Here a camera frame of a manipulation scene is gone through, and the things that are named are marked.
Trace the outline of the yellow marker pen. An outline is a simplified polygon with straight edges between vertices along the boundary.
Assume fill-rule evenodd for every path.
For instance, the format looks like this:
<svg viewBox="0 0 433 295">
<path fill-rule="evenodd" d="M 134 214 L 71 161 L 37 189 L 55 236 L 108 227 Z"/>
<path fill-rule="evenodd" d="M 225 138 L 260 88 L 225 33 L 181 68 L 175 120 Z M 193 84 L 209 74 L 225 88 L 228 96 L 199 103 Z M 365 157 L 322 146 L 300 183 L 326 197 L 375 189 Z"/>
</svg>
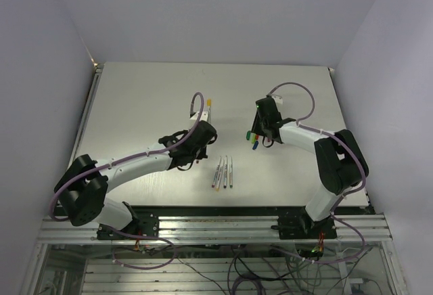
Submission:
<svg viewBox="0 0 433 295">
<path fill-rule="evenodd" d="M 212 100 L 211 99 L 207 99 L 206 100 L 206 106 L 207 106 L 207 117 L 206 117 L 206 121 L 211 124 L 211 118 L 212 118 L 212 112 L 211 112 L 211 107 L 212 107 Z"/>
</svg>

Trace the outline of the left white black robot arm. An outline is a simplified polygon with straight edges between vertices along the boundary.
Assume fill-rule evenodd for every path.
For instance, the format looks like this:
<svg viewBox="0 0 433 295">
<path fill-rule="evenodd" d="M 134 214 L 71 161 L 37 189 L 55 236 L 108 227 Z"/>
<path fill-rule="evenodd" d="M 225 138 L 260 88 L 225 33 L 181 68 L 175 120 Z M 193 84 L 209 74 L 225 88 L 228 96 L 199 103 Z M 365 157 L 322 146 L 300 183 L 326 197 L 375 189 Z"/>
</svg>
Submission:
<svg viewBox="0 0 433 295">
<path fill-rule="evenodd" d="M 164 136 L 144 154 L 125 161 L 94 160 L 88 154 L 76 158 L 64 173 L 54 192 L 75 227 L 92 221 L 113 227 L 123 239 L 138 230 L 138 218 L 126 202 L 109 199 L 108 194 L 125 183 L 150 173 L 191 166 L 206 158 L 206 147 L 217 140 L 217 130 L 201 120 L 194 130 Z"/>
</svg>

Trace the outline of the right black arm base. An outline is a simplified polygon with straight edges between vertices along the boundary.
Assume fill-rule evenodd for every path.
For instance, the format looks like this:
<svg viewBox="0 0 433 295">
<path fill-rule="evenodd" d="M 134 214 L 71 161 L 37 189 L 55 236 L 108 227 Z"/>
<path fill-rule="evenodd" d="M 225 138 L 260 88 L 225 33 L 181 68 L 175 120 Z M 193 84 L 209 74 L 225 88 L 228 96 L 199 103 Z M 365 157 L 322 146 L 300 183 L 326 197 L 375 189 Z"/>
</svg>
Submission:
<svg viewBox="0 0 433 295">
<path fill-rule="evenodd" d="M 277 231 L 281 240 L 318 240 L 320 236 L 324 239 L 337 238 L 333 219 L 328 217 L 315 222 L 307 214 L 279 217 L 271 230 Z"/>
</svg>

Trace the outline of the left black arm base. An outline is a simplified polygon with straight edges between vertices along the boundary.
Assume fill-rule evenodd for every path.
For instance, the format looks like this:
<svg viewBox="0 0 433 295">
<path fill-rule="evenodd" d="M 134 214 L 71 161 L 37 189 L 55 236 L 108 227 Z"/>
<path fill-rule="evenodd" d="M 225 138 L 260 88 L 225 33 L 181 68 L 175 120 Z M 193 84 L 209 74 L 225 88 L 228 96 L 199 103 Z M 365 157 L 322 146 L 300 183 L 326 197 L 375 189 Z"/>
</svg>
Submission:
<svg viewBox="0 0 433 295">
<path fill-rule="evenodd" d="M 133 217 L 133 220 L 120 233 L 115 232 L 106 225 L 100 225 L 97 230 L 98 240 L 134 240 L 137 236 L 141 237 L 158 237 L 159 231 L 158 217 L 150 212 L 139 214 Z"/>
</svg>

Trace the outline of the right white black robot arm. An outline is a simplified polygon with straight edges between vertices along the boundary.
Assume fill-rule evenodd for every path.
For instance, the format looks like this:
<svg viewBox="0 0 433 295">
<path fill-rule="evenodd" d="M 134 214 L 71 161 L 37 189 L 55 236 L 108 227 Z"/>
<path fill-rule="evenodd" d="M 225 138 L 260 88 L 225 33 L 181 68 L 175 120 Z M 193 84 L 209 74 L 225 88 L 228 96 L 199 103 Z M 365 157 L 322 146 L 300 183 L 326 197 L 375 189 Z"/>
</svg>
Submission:
<svg viewBox="0 0 433 295">
<path fill-rule="evenodd" d="M 322 221 L 335 210 L 353 187 L 364 187 L 369 168 L 351 131 L 327 132 L 307 127 L 293 118 L 283 119 L 271 96 L 256 101 L 252 132 L 271 143 L 287 144 L 315 155 L 321 186 L 304 207 L 298 222 L 307 238 L 322 230 Z"/>
</svg>

